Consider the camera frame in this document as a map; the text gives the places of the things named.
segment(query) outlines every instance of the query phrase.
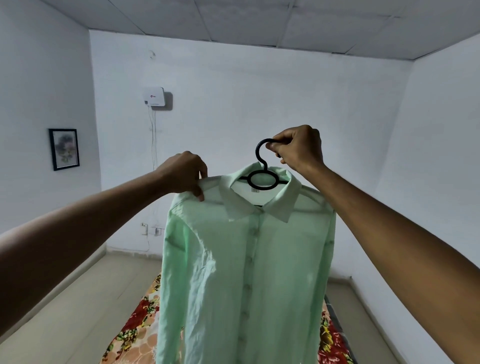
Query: mint green shirt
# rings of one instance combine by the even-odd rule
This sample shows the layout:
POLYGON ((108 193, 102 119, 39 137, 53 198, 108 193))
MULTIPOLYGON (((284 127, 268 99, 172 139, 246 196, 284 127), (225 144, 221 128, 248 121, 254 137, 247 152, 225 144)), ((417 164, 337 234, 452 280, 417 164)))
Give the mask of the mint green shirt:
MULTIPOLYGON (((285 169, 270 168, 288 180, 271 191, 237 181, 258 169, 255 163, 200 180, 204 202, 191 193, 175 196, 165 230, 156 364, 317 363, 336 215, 285 169)), ((255 177, 256 184, 271 178, 255 177)))

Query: hanger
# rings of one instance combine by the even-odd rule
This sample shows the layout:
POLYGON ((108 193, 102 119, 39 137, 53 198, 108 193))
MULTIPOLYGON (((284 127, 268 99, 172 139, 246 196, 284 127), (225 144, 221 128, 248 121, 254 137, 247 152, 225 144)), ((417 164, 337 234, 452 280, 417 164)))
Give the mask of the hanger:
POLYGON ((260 163, 262 163, 264 165, 264 168, 262 170, 254 170, 253 172, 250 172, 250 174, 247 176, 247 177, 240 177, 239 180, 247 180, 247 183, 257 189, 257 190, 262 190, 262 191, 267 191, 267 190, 271 190, 271 189, 274 189, 275 187, 277 187, 279 184, 287 184, 288 182, 287 181, 281 181, 280 178, 278 177, 278 175, 275 173, 275 172, 272 172, 271 170, 268 170, 268 165, 267 165, 267 162, 265 162, 262 157, 260 157, 260 147, 265 144, 265 143, 268 143, 268 142, 271 142, 271 143, 278 143, 278 140, 275 140, 275 139, 264 139, 262 140, 260 143, 258 143, 256 149, 255 149, 255 156, 257 157, 258 161, 260 163), (257 186, 255 183, 252 182, 252 177, 255 175, 255 174, 261 174, 261 173, 264 173, 264 174, 269 174, 270 176, 272 176, 273 178, 275 178, 275 183, 272 184, 271 186, 257 186))

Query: wall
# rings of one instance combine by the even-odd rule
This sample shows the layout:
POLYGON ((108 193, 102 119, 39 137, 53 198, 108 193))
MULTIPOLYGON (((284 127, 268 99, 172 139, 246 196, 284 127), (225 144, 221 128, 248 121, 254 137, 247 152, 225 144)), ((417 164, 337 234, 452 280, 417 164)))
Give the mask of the wall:
MULTIPOLYGON (((375 196, 480 266, 478 59, 475 36, 414 63, 375 196)), ((353 279, 408 363, 451 363, 363 252, 353 279)))
POLYGON ((0 233, 100 191, 88 30, 37 0, 0 2, 0 148, 0 233), (53 171, 48 128, 77 129, 79 167, 53 171))
MULTIPOLYGON (((159 162, 184 150, 209 175, 255 161, 256 144, 308 123, 320 129, 334 170, 373 192, 412 63, 331 54, 90 31, 102 189, 152 170, 151 122, 141 88, 173 94, 156 112, 159 162)), ((264 150, 267 162, 278 165, 264 150)), ((108 241, 112 249, 160 254, 161 237, 141 222, 165 226, 163 198, 108 241)), ((349 276, 356 246, 341 221, 332 274, 349 276)))

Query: person's left hand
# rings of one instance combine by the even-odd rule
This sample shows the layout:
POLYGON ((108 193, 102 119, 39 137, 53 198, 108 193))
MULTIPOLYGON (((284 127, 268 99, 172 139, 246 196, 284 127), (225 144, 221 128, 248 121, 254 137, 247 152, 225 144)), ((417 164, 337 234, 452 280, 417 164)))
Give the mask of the person's left hand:
POLYGON ((200 176, 207 177, 207 166, 202 159, 190 152, 168 158, 153 172, 162 180, 167 193, 192 192, 200 201, 204 193, 198 186, 200 176))

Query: picture frame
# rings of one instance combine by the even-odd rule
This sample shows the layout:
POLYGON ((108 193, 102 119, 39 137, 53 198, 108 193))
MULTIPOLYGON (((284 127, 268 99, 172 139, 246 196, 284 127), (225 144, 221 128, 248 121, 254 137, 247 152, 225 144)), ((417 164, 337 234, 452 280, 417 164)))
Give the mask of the picture frame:
POLYGON ((77 129, 49 129, 53 170, 80 166, 77 129))

